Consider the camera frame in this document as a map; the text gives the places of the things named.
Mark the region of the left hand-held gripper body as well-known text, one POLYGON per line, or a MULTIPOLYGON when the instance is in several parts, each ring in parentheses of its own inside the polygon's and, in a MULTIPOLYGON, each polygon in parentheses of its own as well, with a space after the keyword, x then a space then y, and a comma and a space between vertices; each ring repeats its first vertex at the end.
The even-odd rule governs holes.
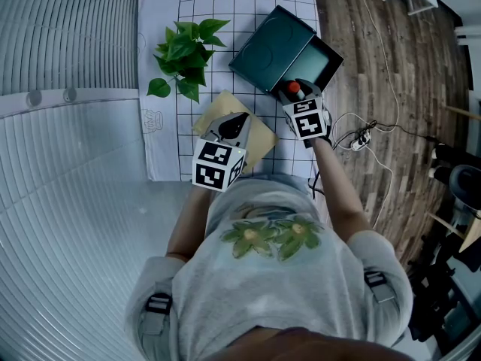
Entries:
POLYGON ((207 140, 205 133, 195 145, 192 183, 225 192, 247 165, 247 154, 247 146, 235 147, 231 140, 207 140))

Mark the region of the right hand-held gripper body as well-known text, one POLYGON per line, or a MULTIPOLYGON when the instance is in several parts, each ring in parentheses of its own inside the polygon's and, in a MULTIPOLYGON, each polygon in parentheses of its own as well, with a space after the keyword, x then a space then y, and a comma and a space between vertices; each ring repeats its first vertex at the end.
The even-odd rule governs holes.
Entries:
POLYGON ((317 96, 300 102, 283 99, 281 103, 286 122, 299 140, 330 139, 332 118, 322 97, 317 96))

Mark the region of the small red ball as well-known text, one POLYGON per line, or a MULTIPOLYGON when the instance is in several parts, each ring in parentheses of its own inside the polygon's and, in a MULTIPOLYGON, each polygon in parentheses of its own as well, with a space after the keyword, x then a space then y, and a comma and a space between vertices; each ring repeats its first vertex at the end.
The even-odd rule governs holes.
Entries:
POLYGON ((301 89, 301 85, 296 80, 290 80, 287 83, 287 91, 292 102, 300 102, 305 98, 305 94, 301 89))

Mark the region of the dark teal box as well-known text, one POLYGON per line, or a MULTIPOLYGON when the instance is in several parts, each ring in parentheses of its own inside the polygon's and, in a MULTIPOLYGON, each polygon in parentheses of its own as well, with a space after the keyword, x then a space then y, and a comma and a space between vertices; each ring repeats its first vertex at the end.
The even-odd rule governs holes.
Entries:
POLYGON ((289 81, 303 79, 324 90, 343 57, 316 31, 281 6, 276 6, 242 45, 229 68, 277 100, 289 81))

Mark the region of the person's right forearm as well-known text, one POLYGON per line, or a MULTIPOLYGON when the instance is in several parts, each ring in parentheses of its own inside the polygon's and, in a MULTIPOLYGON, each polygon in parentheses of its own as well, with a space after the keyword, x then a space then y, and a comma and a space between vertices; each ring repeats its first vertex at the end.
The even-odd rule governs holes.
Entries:
POLYGON ((358 232, 371 229, 352 182, 324 139, 310 140, 318 165, 333 230, 345 242, 358 232))

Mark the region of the person's left forearm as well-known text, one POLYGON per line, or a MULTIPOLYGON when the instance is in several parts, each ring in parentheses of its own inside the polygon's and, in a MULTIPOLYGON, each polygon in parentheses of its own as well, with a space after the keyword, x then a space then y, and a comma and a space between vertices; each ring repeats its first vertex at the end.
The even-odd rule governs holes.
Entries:
POLYGON ((167 257, 188 262, 204 241, 213 191, 193 186, 168 242, 167 257))

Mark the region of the white power strip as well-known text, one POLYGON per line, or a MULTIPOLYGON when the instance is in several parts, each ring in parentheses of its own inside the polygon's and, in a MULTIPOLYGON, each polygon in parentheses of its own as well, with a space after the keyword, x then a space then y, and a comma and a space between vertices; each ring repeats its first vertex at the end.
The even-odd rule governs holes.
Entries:
POLYGON ((371 132, 369 130, 365 130, 364 132, 360 133, 355 140, 350 143, 349 148, 352 151, 359 152, 360 150, 367 147, 371 142, 371 132))

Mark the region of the green leafy plant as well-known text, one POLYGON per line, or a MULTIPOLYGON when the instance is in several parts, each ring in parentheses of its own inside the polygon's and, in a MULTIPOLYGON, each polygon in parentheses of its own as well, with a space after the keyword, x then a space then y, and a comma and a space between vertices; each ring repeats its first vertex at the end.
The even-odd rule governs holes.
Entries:
POLYGON ((167 27, 165 41, 157 45, 154 54, 165 77, 153 78, 147 95, 164 99, 175 86, 179 94, 199 103, 199 88, 207 86, 205 69, 215 53, 212 47, 226 46, 216 33, 229 23, 207 18, 200 23, 177 21, 175 30, 167 27))

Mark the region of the grey flower-print shirt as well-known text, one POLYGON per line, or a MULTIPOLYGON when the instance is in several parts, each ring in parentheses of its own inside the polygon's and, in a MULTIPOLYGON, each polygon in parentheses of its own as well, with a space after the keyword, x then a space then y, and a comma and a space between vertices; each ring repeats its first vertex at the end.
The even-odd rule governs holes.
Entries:
POLYGON ((412 308, 407 275, 383 236, 368 230, 345 242, 306 193, 241 179, 214 199, 193 258, 145 262, 125 331, 150 361, 201 361, 255 327, 392 346, 412 308))

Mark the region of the white window blind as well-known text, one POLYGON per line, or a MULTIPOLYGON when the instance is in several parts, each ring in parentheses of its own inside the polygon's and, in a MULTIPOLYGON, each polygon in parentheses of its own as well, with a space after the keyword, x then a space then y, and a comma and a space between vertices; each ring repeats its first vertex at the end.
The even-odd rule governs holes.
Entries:
POLYGON ((141 361, 123 312, 155 250, 147 0, 0 0, 0 361, 141 361))

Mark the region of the black round stool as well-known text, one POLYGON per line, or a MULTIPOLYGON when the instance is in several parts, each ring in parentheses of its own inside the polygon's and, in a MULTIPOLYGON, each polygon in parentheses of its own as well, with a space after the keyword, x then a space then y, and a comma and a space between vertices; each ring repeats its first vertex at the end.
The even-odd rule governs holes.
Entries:
POLYGON ((449 188, 463 204, 481 211, 481 169, 457 165, 449 176, 449 188))

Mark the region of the person's chin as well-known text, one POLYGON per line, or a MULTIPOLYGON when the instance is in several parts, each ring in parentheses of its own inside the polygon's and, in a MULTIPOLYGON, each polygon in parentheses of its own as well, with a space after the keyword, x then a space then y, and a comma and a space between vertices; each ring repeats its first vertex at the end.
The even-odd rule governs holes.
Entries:
POLYGON ((337 338, 301 327, 255 327, 202 361, 414 361, 369 341, 337 338))

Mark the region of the black equipment stand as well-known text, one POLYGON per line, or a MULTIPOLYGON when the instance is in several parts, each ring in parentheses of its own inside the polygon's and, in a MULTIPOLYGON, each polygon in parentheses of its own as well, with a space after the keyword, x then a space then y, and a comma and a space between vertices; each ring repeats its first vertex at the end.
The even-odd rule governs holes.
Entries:
POLYGON ((450 234, 424 263, 411 262, 410 283, 414 293, 409 330, 414 341, 434 338, 444 356, 481 324, 481 293, 474 301, 455 276, 461 273, 451 259, 467 269, 468 277, 481 287, 481 239, 460 251, 461 238, 450 234))

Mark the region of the wooden table frame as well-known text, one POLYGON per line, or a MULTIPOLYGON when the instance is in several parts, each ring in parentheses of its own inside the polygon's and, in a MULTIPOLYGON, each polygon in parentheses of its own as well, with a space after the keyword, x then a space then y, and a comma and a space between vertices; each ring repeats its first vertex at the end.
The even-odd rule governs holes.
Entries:
MULTIPOLYGON (((477 120, 481 122, 481 114, 471 113, 470 111, 466 111, 461 108, 455 108, 453 106, 443 106, 443 109, 451 111, 455 114, 466 116, 472 120, 477 120)), ((457 235, 459 238, 463 240, 463 243, 461 244, 461 247, 458 251, 459 253, 466 250, 476 240, 481 238, 481 220, 477 219, 477 217, 480 217, 480 214, 478 212, 474 214, 474 219, 472 220, 472 222, 470 223, 470 225, 468 226, 465 232, 458 231, 454 226, 447 223, 445 220, 438 217, 437 215, 432 214, 431 212, 426 212, 426 214, 429 217, 431 217, 433 220, 437 221, 438 223, 446 227, 451 233, 454 233, 455 235, 457 235)))

